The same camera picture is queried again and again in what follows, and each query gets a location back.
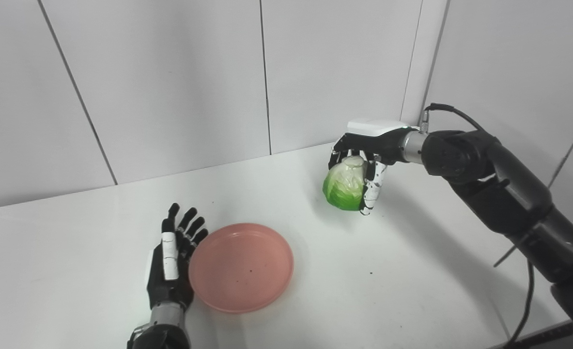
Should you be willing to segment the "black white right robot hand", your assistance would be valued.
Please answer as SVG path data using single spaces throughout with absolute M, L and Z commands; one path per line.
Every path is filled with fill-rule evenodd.
M 328 203 L 368 216 L 388 166 L 402 160 L 399 144 L 413 128 L 399 121 L 355 119 L 332 146 L 322 191 Z

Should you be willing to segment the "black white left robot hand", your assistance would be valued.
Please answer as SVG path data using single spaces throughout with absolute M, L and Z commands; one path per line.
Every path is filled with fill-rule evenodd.
M 209 232 L 196 208 L 189 208 L 180 223 L 176 223 L 179 211 L 180 205 L 172 204 L 161 225 L 161 241 L 166 241 L 170 251 L 165 253 L 161 242 L 153 249 L 146 287 L 151 308 L 163 302 L 175 302 L 186 310 L 193 301 L 189 263 Z

